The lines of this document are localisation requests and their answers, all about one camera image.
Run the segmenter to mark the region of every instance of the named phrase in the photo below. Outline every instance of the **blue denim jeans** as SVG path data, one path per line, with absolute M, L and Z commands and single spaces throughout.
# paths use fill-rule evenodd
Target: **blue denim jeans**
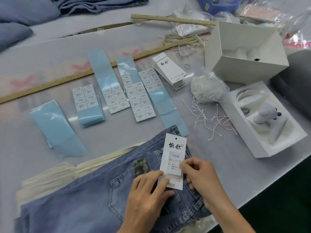
M 91 12 L 99 13 L 102 11 L 139 6 L 147 4 L 149 0 L 52 0 L 58 7 L 62 16 L 73 13 Z
M 150 141 L 58 191 L 25 204 L 16 221 L 22 233 L 115 233 L 124 218 L 127 196 L 139 168 L 158 170 L 166 133 L 179 135 L 177 126 L 165 129 Z M 186 147 L 185 158 L 191 154 Z M 194 220 L 210 215 L 203 198 L 189 188 L 175 190 L 165 203 L 151 233 L 176 232 Z

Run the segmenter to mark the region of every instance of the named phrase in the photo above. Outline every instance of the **folded jeans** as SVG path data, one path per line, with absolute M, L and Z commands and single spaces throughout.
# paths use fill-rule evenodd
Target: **folded jeans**
M 117 232 L 123 222 L 127 196 L 135 178 L 135 161 L 145 159 L 149 171 L 158 170 L 166 133 L 179 135 L 172 126 L 150 141 L 93 171 L 58 191 L 22 206 L 16 220 L 16 232 L 91 233 Z M 186 147 L 185 158 L 191 154 Z M 211 215 L 200 194 L 189 188 L 186 178 L 183 190 L 165 203 L 164 214 L 151 233 L 176 232 L 197 219 Z

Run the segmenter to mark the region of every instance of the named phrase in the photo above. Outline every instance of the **white string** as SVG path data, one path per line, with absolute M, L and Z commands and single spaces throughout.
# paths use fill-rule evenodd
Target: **white string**
M 215 115 L 214 115 L 211 119 L 208 119 L 208 118 L 205 116 L 204 110 L 201 110 L 201 109 L 200 109 L 200 107 L 199 107 L 199 105 L 198 105 L 198 102 L 195 100 L 194 97 L 193 97 L 193 101 L 192 101 L 192 106 L 191 106 L 191 107 L 194 108 L 194 110 L 193 110 L 194 112 L 199 111 L 199 112 L 200 112 L 199 115 L 195 114 L 195 113 L 189 108 L 189 106 L 186 104 L 186 102 L 184 101 L 184 99 L 182 99 L 182 100 L 183 100 L 183 102 L 185 103 L 185 105 L 187 106 L 187 108 L 190 110 L 190 112 L 191 112 L 193 115 L 195 115 L 195 116 L 197 117 L 197 120 L 196 120 L 196 122 L 195 122 L 194 129 L 196 128 L 197 122 L 203 122 L 203 121 L 204 121 L 205 127 L 206 127 L 207 129 L 213 131 L 212 137 L 211 137 L 210 139 L 208 139 L 208 141 L 210 141 L 210 140 L 212 140 L 212 139 L 214 138 L 214 133 L 217 133 L 220 137 L 222 137 L 222 135 L 221 135 L 220 133 L 218 133 L 218 132 L 215 131 L 215 129 L 216 129 L 216 127 L 217 127 L 218 124 L 220 124 L 222 127 L 224 127 L 224 128 L 227 129 L 227 130 L 233 130 L 233 131 L 235 132 L 234 128 L 233 128 L 231 125 L 225 124 L 227 121 L 230 120 L 230 118 L 229 118 L 228 116 L 218 116 L 218 104 L 217 104 L 217 111 L 216 111 Z M 210 123 L 210 122 L 212 122 L 212 121 L 214 120 L 214 118 L 217 118 L 218 123 L 215 125 L 215 127 L 214 127 L 213 129 L 210 129 L 210 128 L 206 125 L 206 122 L 209 122 L 209 123 Z
M 192 41 L 187 42 L 187 43 L 184 43 L 184 44 L 178 45 L 179 54 L 182 57 L 186 57 L 186 56 L 192 55 L 198 49 L 198 47 L 200 45 L 205 47 L 205 43 L 207 42 L 207 40 L 206 39 L 201 39 L 198 35 L 189 35 L 187 37 L 181 37 L 181 36 L 179 36 L 179 35 L 177 35 L 175 33 L 167 33 L 167 34 L 165 34 L 162 37 L 162 42 L 163 42 L 163 45 L 166 45 L 166 44 L 169 44 L 169 43 L 180 41 L 182 39 L 185 39 L 185 38 L 188 38 L 188 37 L 191 37 L 191 36 L 192 37 L 196 36 L 197 39 L 192 40 Z M 190 52 L 189 54 L 183 55 L 183 54 L 181 54 L 180 46 L 188 46 L 192 50 L 192 52 Z

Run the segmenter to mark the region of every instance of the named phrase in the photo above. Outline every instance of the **white hang tag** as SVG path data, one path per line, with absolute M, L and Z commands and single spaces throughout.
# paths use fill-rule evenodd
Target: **white hang tag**
M 185 160 L 187 138 L 167 133 L 164 142 L 163 154 L 160 170 L 164 175 L 158 179 L 158 184 L 164 178 L 169 178 L 167 187 L 183 189 L 184 174 L 179 168 L 179 164 Z
M 187 74 L 164 52 L 152 58 L 155 61 L 154 68 L 172 85 L 183 80 Z

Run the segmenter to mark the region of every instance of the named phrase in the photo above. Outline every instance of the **wooden ruler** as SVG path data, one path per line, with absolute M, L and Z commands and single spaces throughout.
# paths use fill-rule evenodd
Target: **wooden ruler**
M 133 55 L 133 59 L 137 60 L 140 58 L 144 58 L 146 56 L 165 51 L 165 50 L 170 49 L 172 47 L 178 46 L 180 44 L 185 44 L 187 42 L 190 42 L 190 41 L 193 41 L 196 39 L 197 39 L 196 37 L 189 37 L 189 38 L 182 39 L 180 41 L 176 41 L 174 43 L 168 43 L 168 44 L 163 45 L 161 47 L 153 48 L 152 50 L 147 50 L 147 51 L 144 51 L 144 52 L 139 53 L 137 55 Z M 112 67 L 117 66 L 116 61 L 110 62 L 110 64 Z M 72 75 L 69 75 L 69 76 L 66 76 L 63 78 L 56 79 L 56 80 L 51 81 L 51 82 L 43 83 L 41 85 L 26 89 L 23 91 L 19 91 L 19 92 L 16 92 L 16 93 L 4 96 L 4 97 L 0 97 L 0 104 L 3 104 L 3 103 L 8 102 L 8 101 L 15 100 L 17 98 L 28 96 L 30 94 L 40 92 L 40 91 L 43 91 L 45 89 L 52 88 L 52 87 L 55 87 L 55 86 L 58 86 L 58 85 L 79 79 L 79 78 L 83 78 L 83 77 L 91 75 L 93 73 L 94 73 L 93 70 L 88 70 L 88 71 L 72 74 Z
M 200 25 L 211 25 L 216 26 L 216 21 L 209 20 L 200 20 L 200 19 L 183 19 L 183 18 L 174 18 L 166 16 L 157 16 L 157 15 L 140 15 L 140 14 L 131 14 L 132 19 L 146 19 L 146 20 L 159 20 L 166 22 L 177 22 L 177 23 L 192 23 Z

